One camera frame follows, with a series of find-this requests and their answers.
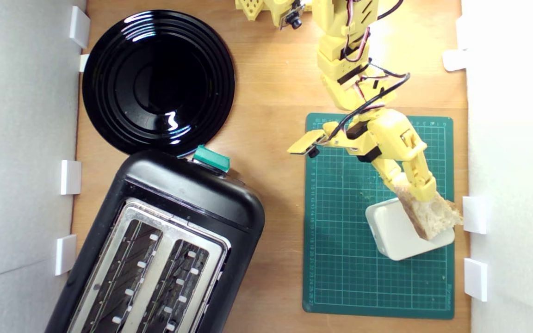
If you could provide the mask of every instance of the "bread slice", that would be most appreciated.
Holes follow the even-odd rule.
[[[453,202],[445,200],[438,192],[428,202],[420,202],[409,192],[410,183],[402,173],[393,182],[394,192],[402,203],[406,215],[413,223],[419,237],[431,240],[440,232],[464,223]]]

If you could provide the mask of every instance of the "robotic arm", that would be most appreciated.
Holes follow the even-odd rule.
[[[406,177],[410,192],[417,200],[431,200],[436,194],[435,177],[429,171],[421,140],[406,116],[385,108],[394,98],[394,90],[410,74],[395,74],[372,64],[368,58],[369,26],[393,12],[377,15],[378,0],[236,0],[250,20],[261,10],[271,11],[279,29],[288,25],[297,29],[300,16],[311,11],[324,35],[318,41],[317,64],[320,78],[341,110],[353,110],[340,122],[329,122],[294,143],[290,154],[314,158],[318,146],[344,148],[360,161],[372,163],[385,185],[394,191],[394,182]],[[398,162],[402,163],[402,172]]]

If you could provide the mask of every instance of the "white wall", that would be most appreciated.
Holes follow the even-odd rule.
[[[472,331],[533,333],[533,2],[466,4],[470,195],[490,212],[487,235],[471,236],[489,275]]]
[[[71,6],[85,0],[0,0],[0,332],[42,331],[66,277],[55,239],[70,232],[59,195],[75,156],[80,48]]]

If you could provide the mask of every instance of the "wooden table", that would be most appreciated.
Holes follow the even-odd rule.
[[[381,0],[380,11],[393,5]],[[316,43],[321,34],[305,14],[303,26],[279,31],[269,13],[249,22],[233,0],[88,0],[91,48],[115,22],[148,9],[175,9],[214,27],[228,44],[236,67],[236,97],[228,121],[207,145],[231,158],[241,179],[260,193],[266,225],[228,318],[227,333],[467,333],[470,299],[463,292],[463,257],[468,240],[456,234],[455,318],[409,320],[302,310],[304,159],[286,154],[304,131],[309,112],[339,112],[320,84]],[[455,197],[467,195],[467,101],[465,74],[447,73],[441,53],[456,46],[459,1],[406,0],[391,16],[372,25],[370,56],[412,78],[391,106],[413,115],[449,116],[454,122]],[[82,194],[74,201],[73,233],[78,246],[126,155],[101,139],[80,102],[77,160]]]

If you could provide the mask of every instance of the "grid lines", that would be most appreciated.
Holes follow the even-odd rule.
[[[342,114],[312,113],[307,130]],[[453,200],[451,119],[409,117],[437,190]],[[377,250],[368,206],[394,198],[376,170],[343,149],[319,148],[306,160],[304,309],[335,314],[453,318],[453,244],[403,261]]]

